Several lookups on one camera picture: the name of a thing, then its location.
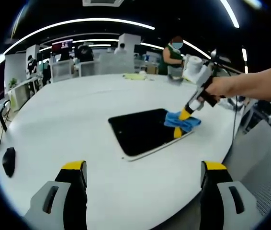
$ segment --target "black ceiling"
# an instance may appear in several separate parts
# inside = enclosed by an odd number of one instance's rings
[[[242,0],[227,1],[237,17],[239,29],[233,26],[220,0],[125,0],[118,8],[83,7],[82,0],[31,0],[22,12],[14,39],[54,23],[80,18],[124,19],[156,29],[113,22],[70,23],[42,31],[9,53],[58,37],[82,33],[136,34],[141,35],[143,42],[157,46],[164,46],[173,34],[180,34],[205,52],[218,48],[238,69],[244,68],[242,46],[248,51],[250,71],[271,67],[271,0],[261,0],[265,7],[260,11]],[[99,34],[74,39],[117,37]],[[198,54],[187,46],[184,46],[182,53]]]

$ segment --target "blue cloth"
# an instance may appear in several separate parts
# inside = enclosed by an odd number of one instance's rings
[[[184,121],[179,120],[179,115],[181,112],[178,113],[170,113],[168,112],[165,116],[164,125],[168,127],[180,127],[185,132],[190,132],[196,126],[199,126],[202,122],[201,120],[190,117]]]

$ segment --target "human arm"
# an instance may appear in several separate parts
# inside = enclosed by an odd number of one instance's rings
[[[181,59],[172,59],[170,58],[170,51],[169,51],[169,48],[165,47],[164,50],[163,50],[163,59],[164,59],[164,62],[165,63],[168,63],[168,64],[183,64],[183,60],[182,58]]]
[[[234,77],[214,78],[206,91],[216,96],[233,97],[240,95],[271,101],[271,69],[258,73],[240,74]]]

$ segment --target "green shirt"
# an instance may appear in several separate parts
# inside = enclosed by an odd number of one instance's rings
[[[168,49],[169,49],[169,52],[170,52],[170,58],[171,59],[177,59],[177,60],[182,60],[183,57],[180,55],[180,53],[178,52],[175,52],[173,50],[173,47],[170,46],[169,44],[167,44],[166,46]],[[163,58],[163,55],[162,55],[162,58],[161,58],[161,61],[160,61],[160,64],[159,64],[159,74],[160,75],[167,75],[168,74],[168,66],[172,66],[174,68],[179,68],[181,67],[180,64],[168,64],[168,63],[165,63],[164,61],[164,58]]]

